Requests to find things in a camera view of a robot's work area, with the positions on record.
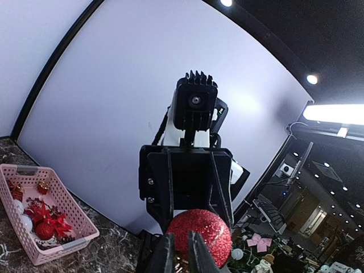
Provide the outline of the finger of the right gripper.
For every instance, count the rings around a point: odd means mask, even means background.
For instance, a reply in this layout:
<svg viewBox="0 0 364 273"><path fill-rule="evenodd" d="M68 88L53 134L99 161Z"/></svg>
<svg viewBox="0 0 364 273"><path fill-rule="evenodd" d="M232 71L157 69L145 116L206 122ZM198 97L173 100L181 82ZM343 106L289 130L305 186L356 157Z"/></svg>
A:
<svg viewBox="0 0 364 273"><path fill-rule="evenodd" d="M154 181L147 194L147 212L167 232L173 219L173 179L170 149L147 155L149 171Z"/></svg>
<svg viewBox="0 0 364 273"><path fill-rule="evenodd" d="M229 229L234 221L230 194L231 163L232 157L228 149L216 149L210 153L209 208L223 219Z"/></svg>

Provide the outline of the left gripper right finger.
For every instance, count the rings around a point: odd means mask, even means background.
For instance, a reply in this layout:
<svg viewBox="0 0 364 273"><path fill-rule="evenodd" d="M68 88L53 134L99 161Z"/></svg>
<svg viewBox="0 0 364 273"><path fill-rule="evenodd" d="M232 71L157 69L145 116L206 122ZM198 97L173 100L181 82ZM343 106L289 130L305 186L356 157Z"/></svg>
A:
<svg viewBox="0 0 364 273"><path fill-rule="evenodd" d="M200 233L190 231L188 236L188 264L192 273L219 273L204 239Z"/></svg>

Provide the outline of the pink plastic basket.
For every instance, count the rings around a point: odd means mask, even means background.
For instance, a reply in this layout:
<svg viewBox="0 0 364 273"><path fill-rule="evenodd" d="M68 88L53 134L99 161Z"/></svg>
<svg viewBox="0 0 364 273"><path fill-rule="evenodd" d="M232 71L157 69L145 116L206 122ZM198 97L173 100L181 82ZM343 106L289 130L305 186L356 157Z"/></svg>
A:
<svg viewBox="0 0 364 273"><path fill-rule="evenodd" d="M82 250L100 234L51 168L1 164L1 201L35 266Z"/></svg>

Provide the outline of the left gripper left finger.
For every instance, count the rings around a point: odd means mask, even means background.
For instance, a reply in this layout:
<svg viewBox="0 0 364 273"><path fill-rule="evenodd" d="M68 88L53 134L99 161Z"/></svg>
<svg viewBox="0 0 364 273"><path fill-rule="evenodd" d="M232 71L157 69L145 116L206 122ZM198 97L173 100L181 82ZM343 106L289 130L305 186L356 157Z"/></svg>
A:
<svg viewBox="0 0 364 273"><path fill-rule="evenodd" d="M173 234L154 235L141 232L140 238L141 245L135 272L175 272L175 236Z"/></svg>

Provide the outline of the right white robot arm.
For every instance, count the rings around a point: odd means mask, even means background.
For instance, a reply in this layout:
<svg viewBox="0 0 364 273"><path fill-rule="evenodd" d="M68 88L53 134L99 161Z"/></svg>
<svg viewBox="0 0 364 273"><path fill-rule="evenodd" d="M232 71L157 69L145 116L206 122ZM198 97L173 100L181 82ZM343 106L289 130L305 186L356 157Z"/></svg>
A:
<svg viewBox="0 0 364 273"><path fill-rule="evenodd" d="M175 210L205 209L233 224L231 202L249 172L221 147L218 134L226 103L193 95L188 109L178 100L166 112L151 145L139 153L139 194L162 232Z"/></svg>

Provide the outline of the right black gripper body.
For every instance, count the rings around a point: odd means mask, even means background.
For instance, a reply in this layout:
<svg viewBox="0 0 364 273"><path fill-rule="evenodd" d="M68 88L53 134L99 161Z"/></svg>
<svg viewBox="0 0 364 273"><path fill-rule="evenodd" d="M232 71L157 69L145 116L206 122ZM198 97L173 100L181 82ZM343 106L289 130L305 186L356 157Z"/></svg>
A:
<svg viewBox="0 0 364 273"><path fill-rule="evenodd" d="M209 197L211 180L209 177L210 153L227 148L181 148L172 146L144 145L139 153L139 195L146 201L154 181L151 178L147 155L170 149L173 179L173 214L176 210L205 209L210 212ZM250 172L234 159L231 163L230 194L232 201L237 197Z"/></svg>

